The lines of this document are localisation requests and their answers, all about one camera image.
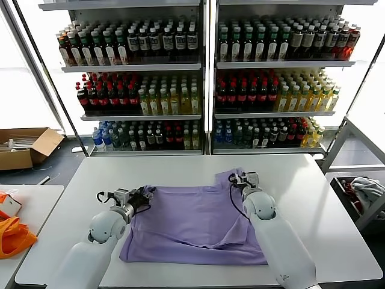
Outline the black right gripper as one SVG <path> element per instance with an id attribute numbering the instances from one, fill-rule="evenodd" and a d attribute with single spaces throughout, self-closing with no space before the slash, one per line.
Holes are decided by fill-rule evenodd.
<path id="1" fill-rule="evenodd" d="M 236 188 L 243 189 L 247 187 L 247 178 L 245 172 L 237 172 L 236 174 L 229 175 L 229 182 L 231 182 Z"/>

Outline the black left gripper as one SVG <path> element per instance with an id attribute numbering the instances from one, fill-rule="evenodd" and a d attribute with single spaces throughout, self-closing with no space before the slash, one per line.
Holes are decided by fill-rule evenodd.
<path id="1" fill-rule="evenodd" d="M 156 187 L 145 185 L 138 189 L 139 193 L 130 196 L 128 204 L 134 209 L 134 213 L 140 213 L 149 210 Z"/>

